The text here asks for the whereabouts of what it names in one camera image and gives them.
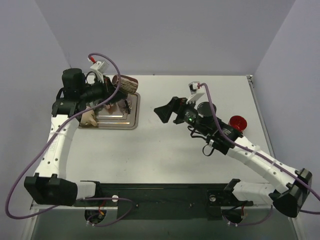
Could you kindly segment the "brown striped small mug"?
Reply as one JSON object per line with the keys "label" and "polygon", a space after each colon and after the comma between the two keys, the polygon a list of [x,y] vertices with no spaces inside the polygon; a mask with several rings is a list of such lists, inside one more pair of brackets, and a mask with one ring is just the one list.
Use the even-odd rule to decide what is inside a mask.
{"label": "brown striped small mug", "polygon": [[136,78],[127,75],[114,75],[111,83],[117,87],[120,85],[119,90],[123,93],[134,94],[137,92],[139,87],[139,82]]}

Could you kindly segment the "beige round mug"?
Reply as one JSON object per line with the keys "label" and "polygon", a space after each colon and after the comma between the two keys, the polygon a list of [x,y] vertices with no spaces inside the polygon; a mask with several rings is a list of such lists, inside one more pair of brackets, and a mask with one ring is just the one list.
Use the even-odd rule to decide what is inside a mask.
{"label": "beige round mug", "polygon": [[80,124],[81,127],[97,127],[96,115],[93,110],[89,110],[82,114]]}

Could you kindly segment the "red dotted mug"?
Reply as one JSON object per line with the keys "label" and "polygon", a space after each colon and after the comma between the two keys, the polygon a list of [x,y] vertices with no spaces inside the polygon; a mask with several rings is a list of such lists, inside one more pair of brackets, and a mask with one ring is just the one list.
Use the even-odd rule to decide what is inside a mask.
{"label": "red dotted mug", "polygon": [[229,119],[229,125],[242,133],[247,128],[248,123],[242,116],[234,115]]}

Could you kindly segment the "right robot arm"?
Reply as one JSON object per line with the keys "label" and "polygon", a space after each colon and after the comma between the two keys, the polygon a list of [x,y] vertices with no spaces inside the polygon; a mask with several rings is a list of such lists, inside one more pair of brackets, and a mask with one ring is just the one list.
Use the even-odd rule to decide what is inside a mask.
{"label": "right robot arm", "polygon": [[283,215],[295,218],[310,194],[312,173],[306,168],[296,169],[271,157],[242,132],[216,117],[215,107],[208,101],[199,105],[186,98],[173,97],[168,104],[154,109],[163,123],[172,114],[176,125],[186,123],[200,133],[207,146],[243,163],[265,179],[265,183],[235,180],[223,192],[230,205],[238,201],[274,206]]}

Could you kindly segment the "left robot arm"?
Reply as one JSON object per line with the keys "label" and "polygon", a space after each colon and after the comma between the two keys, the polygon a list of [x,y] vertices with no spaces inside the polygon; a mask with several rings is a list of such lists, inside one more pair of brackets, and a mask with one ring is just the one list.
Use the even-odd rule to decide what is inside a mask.
{"label": "left robot arm", "polygon": [[51,111],[51,130],[41,161],[33,176],[27,176],[24,187],[39,205],[72,206],[77,200],[85,199],[97,206],[103,193],[97,190],[96,181],[78,183],[67,180],[67,160],[76,129],[80,125],[83,111],[90,103],[116,103],[128,94],[118,90],[109,77],[93,84],[86,82],[83,71],[69,68],[63,71],[63,87],[56,96]]}

